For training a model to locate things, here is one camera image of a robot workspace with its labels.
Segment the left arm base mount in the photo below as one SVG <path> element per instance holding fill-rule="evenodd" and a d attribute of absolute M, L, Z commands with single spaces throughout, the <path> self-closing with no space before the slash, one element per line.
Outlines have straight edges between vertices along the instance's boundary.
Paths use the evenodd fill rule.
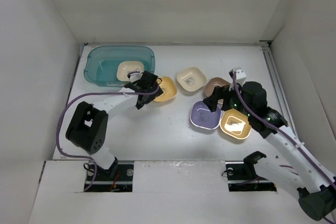
<path fill-rule="evenodd" d="M 134 162 L 119 161 L 112 171 L 84 163 L 86 178 L 83 190 L 86 193 L 130 193 L 133 188 Z"/>

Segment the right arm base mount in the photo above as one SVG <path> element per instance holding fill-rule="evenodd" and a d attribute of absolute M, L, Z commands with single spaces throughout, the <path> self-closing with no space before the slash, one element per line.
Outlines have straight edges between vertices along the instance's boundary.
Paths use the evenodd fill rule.
<path fill-rule="evenodd" d="M 226 163 L 221 176 L 227 179 L 230 192 L 277 191 L 274 183 L 253 175 L 244 163 Z"/>

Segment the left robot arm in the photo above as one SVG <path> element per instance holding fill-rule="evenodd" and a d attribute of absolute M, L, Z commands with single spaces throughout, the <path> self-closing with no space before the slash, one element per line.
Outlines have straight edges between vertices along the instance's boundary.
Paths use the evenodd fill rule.
<path fill-rule="evenodd" d="M 148 71 L 128 74 L 128 82 L 117 92 L 103 92 L 106 98 L 94 103 L 80 102 L 73 113 L 65 138 L 88 154 L 105 180 L 117 175 L 118 159 L 105 145 L 108 121 L 125 110 L 141 109 L 163 94 L 162 79 Z"/>

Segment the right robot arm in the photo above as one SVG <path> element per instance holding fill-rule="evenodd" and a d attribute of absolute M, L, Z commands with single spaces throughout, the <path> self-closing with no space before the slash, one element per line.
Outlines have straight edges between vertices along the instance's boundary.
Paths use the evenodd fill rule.
<path fill-rule="evenodd" d="M 265 178 L 288 192 L 303 212 L 315 221 L 335 210 L 335 174 L 327 170 L 308 151 L 288 126 L 285 118 L 267 105 L 267 92 L 258 82 L 215 87 L 203 102 L 214 111 L 218 100 L 222 110 L 234 109 L 247 116 L 249 125 L 277 149 L 295 170 L 294 173 L 271 163 L 262 152 L 255 151 L 243 160 L 247 178 Z"/>

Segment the orange panda plate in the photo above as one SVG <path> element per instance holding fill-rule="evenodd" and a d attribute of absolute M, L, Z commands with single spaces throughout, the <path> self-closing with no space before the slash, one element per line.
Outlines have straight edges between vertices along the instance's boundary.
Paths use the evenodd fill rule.
<path fill-rule="evenodd" d="M 165 102 L 173 99 L 177 94 L 177 88 L 170 77 L 161 77 L 161 82 L 159 84 L 163 93 L 154 99 L 155 102 Z"/>

